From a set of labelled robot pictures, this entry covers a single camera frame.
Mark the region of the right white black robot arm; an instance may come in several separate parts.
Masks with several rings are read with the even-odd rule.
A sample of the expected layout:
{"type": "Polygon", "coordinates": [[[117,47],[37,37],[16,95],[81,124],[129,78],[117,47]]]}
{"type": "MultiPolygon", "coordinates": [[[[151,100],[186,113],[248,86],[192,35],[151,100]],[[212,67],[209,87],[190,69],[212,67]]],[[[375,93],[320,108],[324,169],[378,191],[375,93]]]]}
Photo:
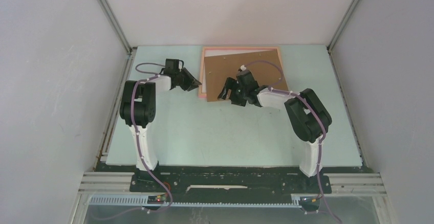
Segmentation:
{"type": "Polygon", "coordinates": [[[245,69],[239,70],[235,78],[226,79],[218,99],[229,99],[231,104],[238,106],[252,104],[285,111],[294,133],[304,146],[299,164],[303,174],[297,179],[298,187],[303,192],[311,192],[318,186],[315,175],[322,169],[322,145],[332,118],[312,89],[295,93],[259,85],[253,74],[245,69]]]}

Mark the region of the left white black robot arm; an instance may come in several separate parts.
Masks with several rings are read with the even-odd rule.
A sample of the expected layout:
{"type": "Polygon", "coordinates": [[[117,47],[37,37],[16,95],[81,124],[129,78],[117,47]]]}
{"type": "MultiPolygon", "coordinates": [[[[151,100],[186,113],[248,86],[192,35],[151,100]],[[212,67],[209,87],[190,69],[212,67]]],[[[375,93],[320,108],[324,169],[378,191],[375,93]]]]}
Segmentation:
{"type": "Polygon", "coordinates": [[[153,143],[148,138],[150,125],[156,117],[156,96],[180,87],[184,91],[198,88],[201,82],[185,67],[184,61],[166,59],[159,65],[159,73],[141,80],[128,80],[124,84],[119,115],[129,127],[137,152],[136,168],[141,171],[155,170],[158,165],[153,143]]]}

